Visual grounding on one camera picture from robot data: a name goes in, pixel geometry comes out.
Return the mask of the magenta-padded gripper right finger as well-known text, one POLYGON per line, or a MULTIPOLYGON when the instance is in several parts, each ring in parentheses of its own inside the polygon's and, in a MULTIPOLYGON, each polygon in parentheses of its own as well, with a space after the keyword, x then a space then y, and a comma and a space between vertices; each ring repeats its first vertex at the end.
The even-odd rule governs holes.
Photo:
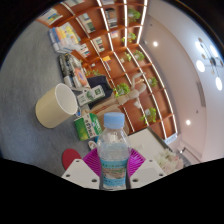
POLYGON ((146 186, 166 176, 153 159, 145 158, 132 149, 127 163, 127 175, 131 189, 146 186))

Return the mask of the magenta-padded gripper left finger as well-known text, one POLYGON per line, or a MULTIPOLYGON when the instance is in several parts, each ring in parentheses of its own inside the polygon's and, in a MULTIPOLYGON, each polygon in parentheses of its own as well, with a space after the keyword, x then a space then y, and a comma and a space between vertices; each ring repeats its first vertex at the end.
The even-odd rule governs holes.
POLYGON ((65 172, 62 178, 89 189, 99 189, 99 176, 87 165, 74 149, 66 149, 62 154, 65 172))

